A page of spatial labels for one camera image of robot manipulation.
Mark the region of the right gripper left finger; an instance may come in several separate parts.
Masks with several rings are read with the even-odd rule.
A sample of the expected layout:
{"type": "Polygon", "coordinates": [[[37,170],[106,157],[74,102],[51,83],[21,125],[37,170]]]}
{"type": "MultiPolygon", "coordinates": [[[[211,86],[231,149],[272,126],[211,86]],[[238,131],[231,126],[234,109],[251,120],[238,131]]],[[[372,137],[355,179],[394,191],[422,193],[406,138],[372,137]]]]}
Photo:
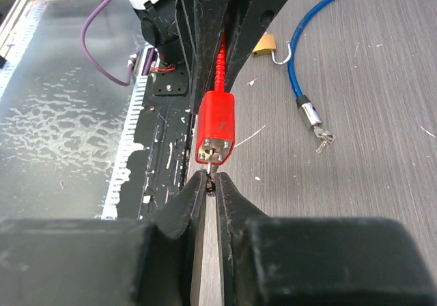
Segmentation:
{"type": "Polygon", "coordinates": [[[160,237],[158,277],[166,305],[198,305],[203,260],[208,176],[196,171],[175,199],[156,211],[160,237]]]}

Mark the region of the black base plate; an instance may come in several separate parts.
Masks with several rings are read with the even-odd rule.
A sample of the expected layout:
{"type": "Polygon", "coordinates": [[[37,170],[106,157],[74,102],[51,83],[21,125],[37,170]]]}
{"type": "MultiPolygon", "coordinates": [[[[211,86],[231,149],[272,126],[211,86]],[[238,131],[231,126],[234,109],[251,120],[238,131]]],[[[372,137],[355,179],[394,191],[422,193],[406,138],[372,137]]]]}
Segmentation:
{"type": "Polygon", "coordinates": [[[137,108],[128,177],[116,204],[119,219],[150,218],[184,186],[193,136],[186,70],[142,78],[137,108]]]}

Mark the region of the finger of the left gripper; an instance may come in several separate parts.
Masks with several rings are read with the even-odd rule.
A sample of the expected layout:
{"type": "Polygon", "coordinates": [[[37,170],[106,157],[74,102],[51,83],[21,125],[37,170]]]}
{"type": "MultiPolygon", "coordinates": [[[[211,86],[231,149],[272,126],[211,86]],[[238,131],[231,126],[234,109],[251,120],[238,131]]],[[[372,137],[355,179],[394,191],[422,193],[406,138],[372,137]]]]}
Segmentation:
{"type": "Polygon", "coordinates": [[[190,105],[198,107],[214,85],[216,56],[229,0],[175,0],[175,19],[190,79],[190,105]]]}
{"type": "Polygon", "coordinates": [[[288,0],[230,0],[226,19],[225,90],[229,92],[261,36],[288,0]]]}

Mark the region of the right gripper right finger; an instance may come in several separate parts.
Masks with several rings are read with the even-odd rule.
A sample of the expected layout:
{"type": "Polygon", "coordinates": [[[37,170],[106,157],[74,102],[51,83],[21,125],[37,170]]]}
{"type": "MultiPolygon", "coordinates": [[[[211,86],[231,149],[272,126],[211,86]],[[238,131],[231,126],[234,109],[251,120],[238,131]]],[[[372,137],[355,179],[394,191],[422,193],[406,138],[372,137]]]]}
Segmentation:
{"type": "Polygon", "coordinates": [[[269,217],[238,190],[227,173],[215,177],[221,287],[224,305],[272,305],[269,217]]]}

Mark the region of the red cable padlock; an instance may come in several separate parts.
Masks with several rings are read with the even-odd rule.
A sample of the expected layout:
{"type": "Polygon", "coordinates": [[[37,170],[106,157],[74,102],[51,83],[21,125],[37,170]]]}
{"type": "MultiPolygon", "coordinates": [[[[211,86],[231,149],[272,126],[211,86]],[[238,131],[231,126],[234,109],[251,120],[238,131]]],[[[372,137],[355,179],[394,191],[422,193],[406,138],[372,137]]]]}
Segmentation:
{"type": "Polygon", "coordinates": [[[195,160],[222,165],[235,144],[235,98],[225,91],[226,38],[216,56],[214,88],[205,93],[198,113],[195,160]]]}

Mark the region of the silver keys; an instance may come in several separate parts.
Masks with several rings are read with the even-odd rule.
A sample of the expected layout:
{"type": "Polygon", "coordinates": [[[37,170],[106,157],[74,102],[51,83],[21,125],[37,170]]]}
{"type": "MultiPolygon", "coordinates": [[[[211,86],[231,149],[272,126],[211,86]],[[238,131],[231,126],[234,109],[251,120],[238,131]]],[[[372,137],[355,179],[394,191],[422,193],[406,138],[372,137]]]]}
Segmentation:
{"type": "Polygon", "coordinates": [[[215,183],[214,179],[212,178],[212,159],[214,155],[214,149],[211,148],[208,151],[208,164],[206,167],[206,174],[207,174],[207,184],[206,184],[206,193],[208,196],[213,196],[215,194],[215,183]]]}

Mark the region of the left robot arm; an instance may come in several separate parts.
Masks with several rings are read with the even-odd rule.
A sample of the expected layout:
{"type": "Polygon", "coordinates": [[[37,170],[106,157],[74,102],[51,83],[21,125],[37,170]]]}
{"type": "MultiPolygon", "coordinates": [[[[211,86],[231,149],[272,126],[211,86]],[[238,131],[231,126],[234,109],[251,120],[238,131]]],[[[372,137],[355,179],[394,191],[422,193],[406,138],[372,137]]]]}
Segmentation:
{"type": "Polygon", "coordinates": [[[225,91],[288,0],[157,0],[135,9],[144,39],[165,64],[185,64],[191,110],[198,112],[214,80],[216,56],[226,41],[225,91]]]}

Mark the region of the brass padlock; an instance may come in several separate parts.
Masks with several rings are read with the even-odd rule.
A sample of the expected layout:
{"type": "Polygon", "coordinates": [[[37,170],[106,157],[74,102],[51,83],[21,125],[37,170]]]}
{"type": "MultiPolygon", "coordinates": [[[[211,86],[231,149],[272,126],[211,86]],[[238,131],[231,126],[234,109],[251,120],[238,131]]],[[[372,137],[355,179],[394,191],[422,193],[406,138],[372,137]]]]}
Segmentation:
{"type": "Polygon", "coordinates": [[[278,61],[276,59],[277,45],[276,45],[275,37],[271,33],[265,33],[259,39],[255,48],[253,49],[252,56],[253,57],[271,56],[272,61],[276,65],[282,66],[282,65],[287,64],[290,61],[290,59],[292,58],[292,48],[291,48],[290,41],[286,42],[286,46],[287,46],[287,57],[282,61],[278,61]]]}

